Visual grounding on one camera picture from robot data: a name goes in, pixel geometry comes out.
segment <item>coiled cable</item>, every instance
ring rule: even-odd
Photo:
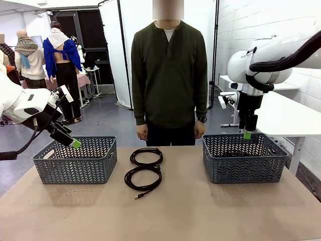
[[[155,154],[159,155],[159,159],[153,163],[141,163],[136,160],[137,154],[140,154],[140,153],[155,153]],[[144,192],[144,193],[141,193],[135,197],[135,200],[138,200],[138,199],[144,197],[146,194],[153,191],[162,182],[161,163],[163,162],[163,154],[158,148],[141,148],[141,149],[134,151],[131,154],[130,162],[137,165],[137,167],[135,167],[134,169],[132,169],[126,173],[125,183],[131,189]],[[131,178],[135,173],[142,171],[142,170],[149,170],[149,171],[155,172],[156,174],[158,174],[158,179],[149,185],[136,186],[131,181]]]

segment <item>blue garment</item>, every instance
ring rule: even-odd
[[[46,62],[46,71],[48,73],[48,77],[56,77],[57,72],[57,66],[56,66],[56,60],[54,53],[59,52],[62,53],[62,57],[64,60],[69,59],[70,62],[72,62],[79,71],[82,71],[81,63],[80,63],[80,57],[77,51],[77,47],[74,41],[68,39],[64,43],[64,50],[57,50],[54,49],[52,44],[48,39],[44,41],[44,54],[45,54],[45,62]]]
[[[24,66],[26,69],[30,69],[30,62],[28,57],[23,54],[20,54],[20,58],[21,58],[22,66]]]

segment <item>wristwatch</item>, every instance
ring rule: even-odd
[[[207,122],[207,118],[206,117],[198,117],[197,120],[202,122],[202,123],[206,123]]]

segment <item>blue jacket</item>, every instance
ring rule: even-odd
[[[80,63],[80,57],[77,51],[76,44],[72,40],[65,41],[64,44],[64,50],[57,50],[54,49],[52,44],[48,39],[44,41],[44,54],[45,54],[45,62],[46,62],[46,70],[48,73],[48,77],[56,77],[57,72],[57,66],[56,66],[56,60],[54,53],[59,52],[62,53],[62,57],[64,60],[67,60],[67,57],[69,60],[79,69],[79,71],[82,71],[81,63]]]

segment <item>pink tablecloth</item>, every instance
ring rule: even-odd
[[[85,74],[77,74],[77,79],[78,79],[79,88],[85,86],[86,84],[90,84],[90,80],[88,79],[88,77]],[[56,78],[54,78],[54,83],[51,83],[48,78],[45,78],[45,81],[46,81],[47,89],[57,89],[58,88]],[[23,81],[23,88],[25,88],[25,89],[28,88],[28,85],[25,81]]]

